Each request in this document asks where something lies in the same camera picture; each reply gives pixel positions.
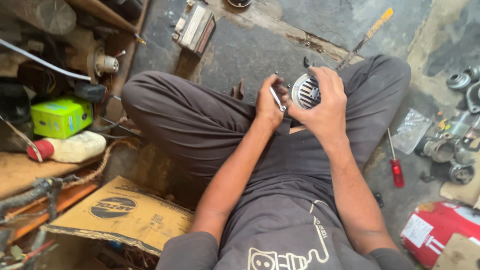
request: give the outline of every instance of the black cloth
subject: black cloth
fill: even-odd
[[[362,166],[400,106],[410,67],[380,55],[339,75],[348,98],[347,136],[355,161]],[[235,150],[255,118],[252,105],[160,72],[135,75],[121,97],[127,114],[152,143],[192,175],[207,179]],[[365,256],[353,251],[336,215],[328,157],[310,131],[289,134],[292,124],[286,115],[267,144],[231,213],[220,247],[212,244],[212,235],[204,233],[171,239],[162,257],[183,256],[187,261],[180,267],[180,262],[161,259],[160,269],[212,269],[215,265],[216,269],[279,270],[297,260],[303,266],[296,269],[319,263],[328,269],[389,270],[380,263],[384,259],[377,259],[386,254],[392,261],[405,262],[390,249]],[[189,248],[190,244],[205,248]],[[212,257],[213,250],[219,251],[218,257]],[[198,256],[210,259],[201,266],[189,264],[189,258]],[[251,260],[252,256],[263,260]]]

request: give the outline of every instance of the dirty floor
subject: dirty floor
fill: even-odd
[[[142,37],[130,76],[146,70],[176,74],[215,91],[230,91],[245,80],[245,102],[254,103],[261,81],[278,71],[292,84],[306,73],[303,58],[315,66],[334,68],[337,61],[362,39],[388,9],[393,17],[360,51],[360,61],[379,53],[408,61],[412,80],[408,95],[391,130],[409,108],[437,120],[437,112],[449,117],[461,100],[445,85],[450,72],[479,64],[479,0],[253,0],[245,9],[226,0],[206,0],[214,11],[217,28],[205,55],[196,59],[171,41],[184,0],[151,0]],[[405,187],[393,185],[390,148],[382,140],[364,167],[371,190],[381,192],[382,212],[395,243],[415,207],[438,200],[441,183],[419,180],[430,163],[414,154],[397,151]],[[194,209],[206,183],[184,175],[161,149],[149,144],[138,152],[115,149],[106,170],[107,180],[122,175],[144,183],[163,196]]]

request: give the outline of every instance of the plastic bottle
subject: plastic bottle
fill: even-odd
[[[83,131],[68,139],[43,138],[33,142],[42,159],[52,159],[64,163],[78,163],[98,156],[105,150],[107,141],[102,135]],[[27,148],[28,155],[38,160],[32,147]]]

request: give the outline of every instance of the person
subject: person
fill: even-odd
[[[321,95],[311,110],[293,104],[276,75],[256,106],[161,72],[125,84],[124,109],[142,133],[211,179],[191,228],[165,244],[157,269],[413,269],[359,170],[405,96],[409,65],[379,55],[309,73]]]

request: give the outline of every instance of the small wrench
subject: small wrench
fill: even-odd
[[[275,98],[275,101],[278,103],[278,106],[280,107],[280,111],[285,111],[287,108],[280,103],[280,100],[278,99],[278,96],[275,93],[275,90],[273,88],[270,88],[270,93],[272,93],[272,96]]]

